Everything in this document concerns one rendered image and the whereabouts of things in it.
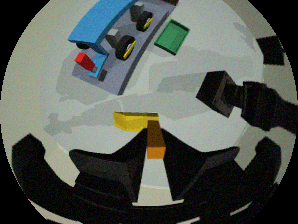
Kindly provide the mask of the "green tray floor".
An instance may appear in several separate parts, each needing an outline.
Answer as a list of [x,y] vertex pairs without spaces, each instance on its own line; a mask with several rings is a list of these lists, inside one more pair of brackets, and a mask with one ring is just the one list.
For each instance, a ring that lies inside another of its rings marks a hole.
[[180,26],[176,26],[176,24],[169,23],[168,28],[164,31],[164,34],[161,35],[160,40],[157,43],[164,44],[165,47],[172,49],[172,51],[176,52],[178,49],[178,45],[181,44],[182,39],[186,35],[186,31],[182,30]]

